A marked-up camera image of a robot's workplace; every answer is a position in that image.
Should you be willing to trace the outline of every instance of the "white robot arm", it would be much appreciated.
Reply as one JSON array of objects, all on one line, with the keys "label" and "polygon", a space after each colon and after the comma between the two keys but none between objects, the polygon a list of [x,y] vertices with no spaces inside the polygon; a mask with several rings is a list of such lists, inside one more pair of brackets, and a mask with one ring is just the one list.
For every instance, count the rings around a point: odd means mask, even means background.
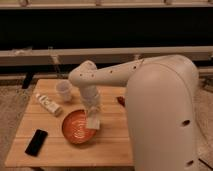
[{"label": "white robot arm", "polygon": [[95,85],[127,87],[136,171],[198,171],[193,109],[198,72],[188,58],[147,58],[99,70],[86,61],[69,74],[69,80],[79,87],[86,108],[99,105]]}]

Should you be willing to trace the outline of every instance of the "paper cup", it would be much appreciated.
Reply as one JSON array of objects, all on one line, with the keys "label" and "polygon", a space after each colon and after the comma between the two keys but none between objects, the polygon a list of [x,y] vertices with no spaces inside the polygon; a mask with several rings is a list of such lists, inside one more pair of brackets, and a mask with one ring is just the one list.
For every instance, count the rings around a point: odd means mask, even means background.
[{"label": "paper cup", "polygon": [[71,87],[72,85],[68,80],[60,81],[56,84],[56,91],[60,95],[63,101],[68,102],[72,99],[71,95]]}]

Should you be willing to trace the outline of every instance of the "smartphone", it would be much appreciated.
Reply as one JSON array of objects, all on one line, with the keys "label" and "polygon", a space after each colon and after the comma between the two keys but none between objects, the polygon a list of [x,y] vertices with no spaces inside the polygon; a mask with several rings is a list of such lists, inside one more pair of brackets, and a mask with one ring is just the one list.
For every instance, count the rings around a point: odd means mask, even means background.
[{"label": "smartphone", "polygon": [[29,145],[27,146],[25,153],[31,156],[38,156],[38,153],[47,137],[46,131],[37,129],[33,135]]}]

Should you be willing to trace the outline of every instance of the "table leg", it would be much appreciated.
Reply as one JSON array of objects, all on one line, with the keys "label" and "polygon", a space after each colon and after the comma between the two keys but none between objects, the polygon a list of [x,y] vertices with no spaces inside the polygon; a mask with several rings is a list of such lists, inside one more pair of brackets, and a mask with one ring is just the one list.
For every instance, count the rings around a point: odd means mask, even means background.
[{"label": "table leg", "polygon": [[40,168],[40,167],[31,167],[31,169],[33,171],[44,171],[44,169]]}]

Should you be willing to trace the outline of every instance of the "orange bowl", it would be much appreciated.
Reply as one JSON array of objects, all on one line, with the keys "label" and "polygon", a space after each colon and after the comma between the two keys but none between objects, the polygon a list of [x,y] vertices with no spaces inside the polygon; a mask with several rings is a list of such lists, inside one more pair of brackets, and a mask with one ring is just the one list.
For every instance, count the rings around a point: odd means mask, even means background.
[{"label": "orange bowl", "polygon": [[84,110],[76,110],[65,117],[62,133],[70,143],[82,144],[89,141],[95,135],[96,130],[87,129]]}]

